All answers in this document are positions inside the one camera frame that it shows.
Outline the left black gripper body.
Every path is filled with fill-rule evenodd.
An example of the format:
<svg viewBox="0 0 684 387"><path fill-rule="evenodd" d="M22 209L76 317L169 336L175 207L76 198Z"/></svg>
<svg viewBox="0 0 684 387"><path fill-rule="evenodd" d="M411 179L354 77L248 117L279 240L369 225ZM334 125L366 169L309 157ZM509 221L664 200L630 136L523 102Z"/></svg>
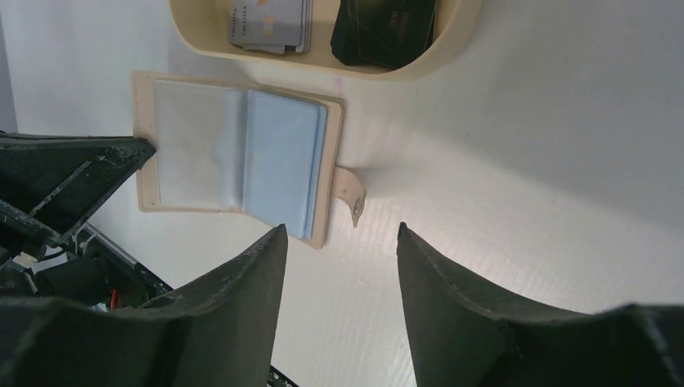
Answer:
<svg viewBox="0 0 684 387"><path fill-rule="evenodd" d="M61 246L155 154L132 136L1 134L1 251Z"/></svg>

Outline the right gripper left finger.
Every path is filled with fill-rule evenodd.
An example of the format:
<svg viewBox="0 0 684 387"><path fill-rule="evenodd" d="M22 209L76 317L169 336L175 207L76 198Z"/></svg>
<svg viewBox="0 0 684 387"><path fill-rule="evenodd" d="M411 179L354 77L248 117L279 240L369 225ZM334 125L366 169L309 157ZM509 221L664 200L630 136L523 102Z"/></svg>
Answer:
<svg viewBox="0 0 684 387"><path fill-rule="evenodd" d="M282 300L279 225L235 258L138 308L1 300L4 386L264 386Z"/></svg>

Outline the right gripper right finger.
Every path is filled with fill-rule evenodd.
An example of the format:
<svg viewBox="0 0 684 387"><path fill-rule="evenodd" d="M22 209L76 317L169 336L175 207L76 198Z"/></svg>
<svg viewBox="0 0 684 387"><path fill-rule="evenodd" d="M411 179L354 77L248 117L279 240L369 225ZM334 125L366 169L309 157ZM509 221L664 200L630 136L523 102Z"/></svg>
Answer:
<svg viewBox="0 0 684 387"><path fill-rule="evenodd" d="M405 223L398 279L420 386L680 386L683 308L546 305L450 260Z"/></svg>

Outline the beige leather card holder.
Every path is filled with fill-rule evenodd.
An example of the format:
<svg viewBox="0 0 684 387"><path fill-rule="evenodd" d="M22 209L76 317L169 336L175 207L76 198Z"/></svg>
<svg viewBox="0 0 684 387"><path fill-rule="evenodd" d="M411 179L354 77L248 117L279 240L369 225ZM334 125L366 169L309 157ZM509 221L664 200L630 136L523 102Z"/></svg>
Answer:
<svg viewBox="0 0 684 387"><path fill-rule="evenodd" d="M135 71L131 75L133 131L156 149L136 174L138 206L143 212L232 213L254 218L243 210L247 96L253 90L327 108L312 236L294 237L320 249L327 237L332 200L344 202L352 222L358 223L367 194L361 179L336 163L344 120L344 104L338 98Z"/></svg>

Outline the blue grey credit card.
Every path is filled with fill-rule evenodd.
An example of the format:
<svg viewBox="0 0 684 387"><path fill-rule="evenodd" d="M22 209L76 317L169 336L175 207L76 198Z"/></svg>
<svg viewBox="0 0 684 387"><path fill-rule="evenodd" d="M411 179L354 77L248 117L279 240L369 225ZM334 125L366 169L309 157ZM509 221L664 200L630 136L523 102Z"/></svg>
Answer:
<svg viewBox="0 0 684 387"><path fill-rule="evenodd" d="M313 102L249 91L243 210L293 237L313 232L316 184L327 108Z"/></svg>

